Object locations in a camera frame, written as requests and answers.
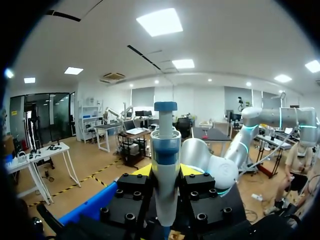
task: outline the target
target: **ceiling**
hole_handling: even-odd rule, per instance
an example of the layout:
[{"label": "ceiling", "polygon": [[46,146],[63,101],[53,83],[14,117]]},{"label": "ceiling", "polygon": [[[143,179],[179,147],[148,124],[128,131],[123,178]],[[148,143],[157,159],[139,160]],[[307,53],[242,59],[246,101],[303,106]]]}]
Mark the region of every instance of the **ceiling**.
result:
[{"label": "ceiling", "polygon": [[[273,0],[65,0],[51,9],[80,22],[45,15],[30,33],[12,69],[10,87],[74,86],[121,73],[116,88],[168,85],[218,85],[270,93],[319,93],[305,64],[316,50],[291,17]],[[175,8],[182,32],[151,37],[137,17]],[[127,48],[132,45],[161,68]],[[171,61],[193,59],[195,68],[174,69]],[[67,67],[84,69],[66,75]],[[292,81],[279,83],[280,74]],[[36,77],[35,84],[24,78]]]}]

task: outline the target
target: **ceiling light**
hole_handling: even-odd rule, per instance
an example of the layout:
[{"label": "ceiling light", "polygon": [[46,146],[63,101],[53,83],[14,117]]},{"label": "ceiling light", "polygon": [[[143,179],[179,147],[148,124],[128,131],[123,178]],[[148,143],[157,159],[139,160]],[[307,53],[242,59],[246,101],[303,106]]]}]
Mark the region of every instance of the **ceiling light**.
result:
[{"label": "ceiling light", "polygon": [[25,84],[34,84],[36,82],[36,78],[35,77],[26,77],[24,79],[24,83]]},{"label": "ceiling light", "polygon": [[155,11],[138,17],[136,20],[151,37],[183,31],[180,19],[174,8]]},{"label": "ceiling light", "polygon": [[82,71],[83,71],[82,68],[76,68],[76,67],[71,67],[71,66],[69,66],[69,67],[65,70],[64,74],[78,75],[78,74],[81,73]]},{"label": "ceiling light", "polygon": [[305,67],[312,73],[317,73],[320,71],[320,63],[317,60],[307,63]]},{"label": "ceiling light", "polygon": [[4,75],[8,78],[8,79],[12,79],[15,75],[14,73],[9,69],[7,68],[5,71],[4,71]]},{"label": "ceiling light", "polygon": [[281,74],[281,75],[279,75],[279,76],[276,76],[276,77],[274,78],[274,80],[277,80],[277,81],[280,82],[280,83],[286,83],[286,82],[291,81],[292,78],[289,77],[289,76],[287,76],[287,75]]},{"label": "ceiling light", "polygon": [[176,69],[193,69],[195,67],[192,59],[173,60],[172,63]]}]

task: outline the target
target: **computer monitor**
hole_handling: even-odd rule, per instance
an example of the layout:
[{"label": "computer monitor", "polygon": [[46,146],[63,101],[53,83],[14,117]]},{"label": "computer monitor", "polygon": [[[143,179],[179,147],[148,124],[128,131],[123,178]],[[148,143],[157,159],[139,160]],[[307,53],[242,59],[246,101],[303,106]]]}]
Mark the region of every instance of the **computer monitor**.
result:
[{"label": "computer monitor", "polygon": [[152,112],[151,112],[151,111],[143,111],[143,112],[144,112],[143,115],[144,115],[145,117],[152,116]]},{"label": "computer monitor", "polygon": [[284,133],[285,134],[290,134],[292,132],[292,127],[286,127],[285,129],[284,129]]},{"label": "computer monitor", "polygon": [[136,128],[133,120],[124,121],[123,124],[126,131]]},{"label": "computer monitor", "polygon": [[145,115],[144,111],[135,111],[135,116],[143,117]]},{"label": "computer monitor", "polygon": [[238,120],[238,122],[241,120],[241,114],[233,114],[232,116],[233,120]]}]

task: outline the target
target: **office chair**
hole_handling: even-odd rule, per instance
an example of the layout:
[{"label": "office chair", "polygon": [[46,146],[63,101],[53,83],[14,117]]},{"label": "office chair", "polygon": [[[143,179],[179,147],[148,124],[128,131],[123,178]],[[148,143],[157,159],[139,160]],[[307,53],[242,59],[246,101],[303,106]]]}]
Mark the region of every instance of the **office chair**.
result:
[{"label": "office chair", "polygon": [[85,128],[86,128],[86,130],[88,131],[88,133],[91,133],[91,137],[92,137],[92,139],[91,139],[91,144],[97,143],[97,142],[96,142],[97,140],[95,140],[96,131],[95,131],[93,128],[91,128],[91,124],[86,124],[86,125],[85,125]]},{"label": "office chair", "polygon": [[175,128],[180,131],[181,137],[186,139],[190,136],[191,121],[189,118],[178,118]]}]

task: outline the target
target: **wooden floor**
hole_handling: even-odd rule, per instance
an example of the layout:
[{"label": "wooden floor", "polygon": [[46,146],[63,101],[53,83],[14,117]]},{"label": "wooden floor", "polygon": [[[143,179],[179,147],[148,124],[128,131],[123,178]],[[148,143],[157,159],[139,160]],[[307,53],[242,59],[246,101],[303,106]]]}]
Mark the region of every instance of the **wooden floor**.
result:
[{"label": "wooden floor", "polygon": [[[73,162],[73,166],[77,177],[79,180],[83,180],[86,177],[92,175],[105,166],[118,160],[119,157],[114,155],[113,152],[116,149],[115,137],[111,136],[109,138],[109,144],[111,153],[99,150],[97,144],[84,144],[83,142],[78,142],[75,137],[67,138],[62,140],[65,144],[70,147],[70,156]],[[213,150],[215,155],[219,156],[222,146],[220,144],[215,144]],[[258,155],[258,149],[252,146],[249,151],[250,157],[255,162]],[[278,187],[279,182],[285,176],[284,174],[284,162],[286,159],[282,157],[280,166],[278,168],[278,174],[272,179],[269,179],[266,175],[258,172],[255,175],[245,174],[238,181],[238,189],[241,194],[241,198],[246,210],[251,210],[256,213],[248,213],[248,220],[255,222],[263,217],[264,206],[268,205],[269,202],[273,202],[275,191]],[[49,164],[40,166],[42,176],[45,175],[45,168],[48,167],[49,174],[54,178],[53,182],[49,182],[44,179],[51,195],[54,195],[70,186],[75,184],[75,182],[69,177],[62,154],[55,155],[52,158],[54,162],[55,169],[52,170]],[[139,162],[136,166],[142,168],[150,163],[150,159],[145,158]],[[274,160],[266,161],[264,166],[272,170],[274,166]],[[113,180],[121,176],[123,173],[132,173],[136,169],[133,167],[124,166],[122,161],[119,160],[117,163],[109,166],[102,172],[95,175],[97,179],[105,183],[106,185],[112,183]],[[22,192],[33,186],[33,181],[28,169],[24,169],[20,172],[19,183],[16,191]],[[58,194],[53,197],[54,204],[47,206],[47,209],[56,217],[60,218],[67,214],[80,204],[84,203],[87,199],[98,193],[104,188],[104,186],[93,178],[89,178],[81,183],[81,187],[75,186],[63,193]],[[25,196],[23,199],[28,205],[32,205],[36,202],[42,200],[38,192],[31,193]],[[251,197],[252,194],[262,195],[264,201],[260,202]],[[297,200],[296,195],[290,196],[292,201]],[[29,214],[31,217],[40,217],[36,207],[29,207]],[[44,230],[47,236],[54,235],[54,232],[44,223]]]}]

